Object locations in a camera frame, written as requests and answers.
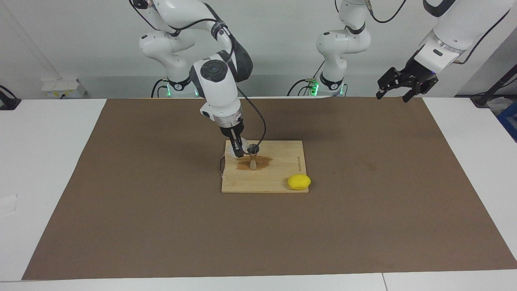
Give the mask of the clear glass cup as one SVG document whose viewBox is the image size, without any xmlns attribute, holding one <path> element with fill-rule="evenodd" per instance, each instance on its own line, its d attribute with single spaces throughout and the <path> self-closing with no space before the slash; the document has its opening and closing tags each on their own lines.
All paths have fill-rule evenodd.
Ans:
<svg viewBox="0 0 517 291">
<path fill-rule="evenodd" d="M 227 146 L 227 154 L 230 157 L 244 157 L 248 153 L 249 143 L 246 139 L 240 138 L 240 142 L 230 139 L 229 145 Z"/>
</svg>

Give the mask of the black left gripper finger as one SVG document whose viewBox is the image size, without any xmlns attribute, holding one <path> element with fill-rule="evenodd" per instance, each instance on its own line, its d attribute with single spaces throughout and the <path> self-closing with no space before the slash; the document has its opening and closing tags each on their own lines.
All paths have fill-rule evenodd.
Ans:
<svg viewBox="0 0 517 291">
<path fill-rule="evenodd" d="M 382 99 L 388 91 L 403 87 L 404 80 L 402 78 L 403 71 L 398 71 L 396 68 L 389 68 L 377 81 L 378 91 L 377 99 Z"/>
<path fill-rule="evenodd" d="M 414 83 L 412 88 L 403 96 L 403 102 L 408 103 L 414 96 L 426 94 L 428 90 L 428 83 Z"/>
</svg>

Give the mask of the brown table mat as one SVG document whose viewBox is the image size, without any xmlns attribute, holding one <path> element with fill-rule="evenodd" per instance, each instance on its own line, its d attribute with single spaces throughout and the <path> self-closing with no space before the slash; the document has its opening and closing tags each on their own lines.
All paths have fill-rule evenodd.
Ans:
<svg viewBox="0 0 517 291">
<path fill-rule="evenodd" d="M 111 99 L 24 280 L 516 269 L 420 98 L 254 100 L 308 194 L 223 194 L 202 100 Z"/>
</svg>

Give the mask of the steel double jigger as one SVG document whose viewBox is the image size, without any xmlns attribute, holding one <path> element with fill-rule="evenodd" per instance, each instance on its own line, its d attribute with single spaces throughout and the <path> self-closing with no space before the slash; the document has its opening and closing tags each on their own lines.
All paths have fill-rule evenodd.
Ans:
<svg viewBox="0 0 517 291">
<path fill-rule="evenodd" d="M 255 170 L 257 169 L 257 161 L 256 161 L 256 157 L 258 155 L 260 151 L 260 147 L 258 144 L 249 144 L 249 147 L 248 147 L 248 155 L 250 157 L 250 163 L 249 163 L 249 168 L 251 170 Z"/>
</svg>

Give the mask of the black tripod leg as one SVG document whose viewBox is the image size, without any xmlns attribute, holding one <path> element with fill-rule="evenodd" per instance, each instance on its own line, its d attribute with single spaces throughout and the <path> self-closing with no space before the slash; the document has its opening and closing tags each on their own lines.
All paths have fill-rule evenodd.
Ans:
<svg viewBox="0 0 517 291">
<path fill-rule="evenodd" d="M 489 90 L 470 96 L 470 100 L 477 108 L 489 108 L 487 102 L 500 89 L 512 84 L 517 80 L 517 64 L 504 74 Z"/>
</svg>

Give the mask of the white crumpled bag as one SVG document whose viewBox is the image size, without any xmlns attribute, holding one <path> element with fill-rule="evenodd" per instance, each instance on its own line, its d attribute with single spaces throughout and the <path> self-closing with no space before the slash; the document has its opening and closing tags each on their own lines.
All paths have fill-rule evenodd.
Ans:
<svg viewBox="0 0 517 291">
<path fill-rule="evenodd" d="M 505 98 L 501 96 L 487 101 L 486 105 L 490 108 L 490 111 L 494 115 L 498 116 L 503 111 L 505 111 L 512 103 L 513 101 L 510 98 Z"/>
</svg>

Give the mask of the wooden cutting board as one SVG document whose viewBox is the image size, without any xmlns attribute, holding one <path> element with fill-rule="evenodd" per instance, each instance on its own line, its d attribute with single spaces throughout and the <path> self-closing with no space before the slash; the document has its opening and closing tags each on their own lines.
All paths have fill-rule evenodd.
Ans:
<svg viewBox="0 0 517 291">
<path fill-rule="evenodd" d="M 260 144 L 257 168 L 250 169 L 250 157 L 234 157 L 231 144 L 225 142 L 225 169 L 222 171 L 222 193 L 286 194 L 295 193 L 288 186 L 292 175 L 305 175 L 303 142 L 268 141 Z"/>
</svg>

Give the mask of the white paper patch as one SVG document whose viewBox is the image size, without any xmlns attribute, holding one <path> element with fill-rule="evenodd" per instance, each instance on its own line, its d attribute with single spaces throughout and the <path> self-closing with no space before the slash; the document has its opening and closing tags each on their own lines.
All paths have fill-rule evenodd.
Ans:
<svg viewBox="0 0 517 291">
<path fill-rule="evenodd" d="M 17 209 L 18 195 L 10 194 L 0 197 L 0 217 Z"/>
</svg>

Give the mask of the black stand foot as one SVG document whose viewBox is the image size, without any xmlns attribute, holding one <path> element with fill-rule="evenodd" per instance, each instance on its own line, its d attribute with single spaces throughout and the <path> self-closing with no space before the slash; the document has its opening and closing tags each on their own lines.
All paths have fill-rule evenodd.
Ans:
<svg viewBox="0 0 517 291">
<path fill-rule="evenodd" d="M 22 100 L 0 84 L 0 110 L 15 110 Z"/>
</svg>

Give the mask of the white wall socket box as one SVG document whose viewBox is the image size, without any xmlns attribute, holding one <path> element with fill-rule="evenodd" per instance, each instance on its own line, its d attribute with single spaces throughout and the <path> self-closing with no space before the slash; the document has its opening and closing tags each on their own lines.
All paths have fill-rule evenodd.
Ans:
<svg viewBox="0 0 517 291">
<path fill-rule="evenodd" d="M 48 98 L 79 99 L 88 92 L 78 79 L 44 81 L 41 92 Z"/>
</svg>

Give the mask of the yellow lemon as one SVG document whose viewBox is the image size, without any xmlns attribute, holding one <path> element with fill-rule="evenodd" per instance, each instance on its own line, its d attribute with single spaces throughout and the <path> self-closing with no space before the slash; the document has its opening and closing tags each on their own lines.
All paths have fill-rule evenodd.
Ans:
<svg viewBox="0 0 517 291">
<path fill-rule="evenodd" d="M 287 184 L 291 190 L 306 190 L 311 183 L 311 178 L 302 174 L 292 175 L 287 179 Z"/>
</svg>

